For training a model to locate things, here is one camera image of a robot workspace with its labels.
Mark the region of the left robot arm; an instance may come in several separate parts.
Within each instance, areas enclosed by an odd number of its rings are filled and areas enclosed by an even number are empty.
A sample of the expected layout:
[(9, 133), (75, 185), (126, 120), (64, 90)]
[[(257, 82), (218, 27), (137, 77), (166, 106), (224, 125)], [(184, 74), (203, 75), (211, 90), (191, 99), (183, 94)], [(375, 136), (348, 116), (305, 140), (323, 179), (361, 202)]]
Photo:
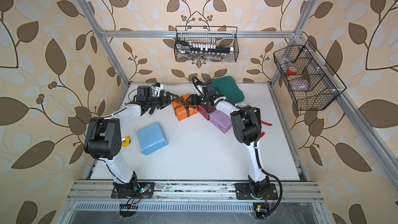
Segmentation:
[(129, 194), (144, 192), (137, 182), (135, 172), (127, 165), (123, 155), (121, 128), (133, 119), (149, 111), (163, 109), (178, 99), (178, 95), (166, 92), (159, 83), (138, 86), (136, 95), (125, 108), (106, 117), (93, 117), (89, 121), (84, 144), (85, 153), (106, 165), (114, 178), (114, 190)]

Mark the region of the red ribbon bow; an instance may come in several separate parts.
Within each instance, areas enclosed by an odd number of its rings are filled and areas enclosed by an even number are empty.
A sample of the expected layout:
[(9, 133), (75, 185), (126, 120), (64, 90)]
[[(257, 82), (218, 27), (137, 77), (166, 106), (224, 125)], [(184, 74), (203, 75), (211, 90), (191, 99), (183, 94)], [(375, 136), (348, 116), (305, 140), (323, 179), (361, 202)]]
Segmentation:
[[(265, 121), (262, 121), (262, 120), (261, 120), (261, 124), (262, 124), (262, 125), (265, 125), (265, 126), (268, 126), (268, 127), (271, 127), (271, 126), (272, 126), (271, 123), (268, 123), (268, 122), (265, 122)], [(262, 131), (260, 137), (262, 138), (262, 137), (264, 137), (264, 135), (265, 135), (265, 132)]]

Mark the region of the dark red gift box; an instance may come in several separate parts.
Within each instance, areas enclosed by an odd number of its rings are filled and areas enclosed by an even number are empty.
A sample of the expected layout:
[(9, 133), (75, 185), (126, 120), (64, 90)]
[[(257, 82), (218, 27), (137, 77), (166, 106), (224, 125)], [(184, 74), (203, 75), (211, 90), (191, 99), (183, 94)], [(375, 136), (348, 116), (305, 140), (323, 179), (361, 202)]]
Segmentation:
[(210, 116), (211, 116), (212, 112), (208, 113), (206, 111), (205, 105), (198, 106), (198, 113), (200, 113), (207, 121), (210, 121)]

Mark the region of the purple gift box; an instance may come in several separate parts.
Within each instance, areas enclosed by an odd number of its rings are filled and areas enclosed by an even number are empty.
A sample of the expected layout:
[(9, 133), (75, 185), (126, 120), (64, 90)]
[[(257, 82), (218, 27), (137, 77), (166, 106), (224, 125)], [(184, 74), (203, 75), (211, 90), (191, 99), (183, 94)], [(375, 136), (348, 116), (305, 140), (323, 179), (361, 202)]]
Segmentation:
[(231, 117), (219, 110), (209, 114), (209, 121), (224, 134), (232, 128)]

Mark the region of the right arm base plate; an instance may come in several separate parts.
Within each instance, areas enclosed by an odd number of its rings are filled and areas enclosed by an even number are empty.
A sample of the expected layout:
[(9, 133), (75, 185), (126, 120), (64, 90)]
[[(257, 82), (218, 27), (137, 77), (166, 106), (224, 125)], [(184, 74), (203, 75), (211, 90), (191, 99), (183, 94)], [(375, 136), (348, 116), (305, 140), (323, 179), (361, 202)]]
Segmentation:
[(275, 184), (259, 188), (251, 183), (236, 183), (236, 198), (238, 200), (277, 200), (278, 193)]

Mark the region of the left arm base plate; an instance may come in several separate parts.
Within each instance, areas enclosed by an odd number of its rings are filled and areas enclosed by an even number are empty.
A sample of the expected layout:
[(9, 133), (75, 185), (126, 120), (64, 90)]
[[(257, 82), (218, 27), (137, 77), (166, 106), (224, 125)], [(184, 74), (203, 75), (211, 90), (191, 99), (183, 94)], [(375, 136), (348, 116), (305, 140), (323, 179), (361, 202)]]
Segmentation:
[(155, 183), (153, 182), (133, 182), (130, 184), (117, 184), (113, 182), (111, 198), (130, 199), (133, 197), (151, 198), (154, 193)]

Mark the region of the blue gift box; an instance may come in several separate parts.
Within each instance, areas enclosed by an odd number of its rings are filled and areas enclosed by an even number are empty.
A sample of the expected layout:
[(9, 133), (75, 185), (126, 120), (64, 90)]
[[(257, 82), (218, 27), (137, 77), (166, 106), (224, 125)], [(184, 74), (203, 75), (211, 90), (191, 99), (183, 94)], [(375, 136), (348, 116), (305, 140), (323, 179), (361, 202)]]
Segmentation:
[(169, 144), (158, 122), (137, 131), (137, 137), (146, 156)]

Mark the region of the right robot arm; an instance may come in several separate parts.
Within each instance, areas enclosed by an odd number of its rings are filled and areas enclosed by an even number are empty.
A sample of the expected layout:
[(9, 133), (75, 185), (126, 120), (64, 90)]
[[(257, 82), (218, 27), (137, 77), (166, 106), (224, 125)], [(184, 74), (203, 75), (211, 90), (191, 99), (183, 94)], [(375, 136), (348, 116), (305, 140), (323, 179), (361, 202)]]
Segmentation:
[(277, 182), (280, 180), (262, 168), (259, 149), (262, 133), (260, 109), (250, 105), (238, 105), (230, 101), (224, 95), (218, 94), (210, 81), (203, 83), (195, 76), (191, 81), (197, 94), (189, 96), (189, 104), (203, 105), (207, 114), (218, 110), (230, 116), (235, 138), (245, 145), (251, 161), (248, 175), (250, 193), (256, 199), (263, 198), (271, 187), (269, 179), (273, 178)]

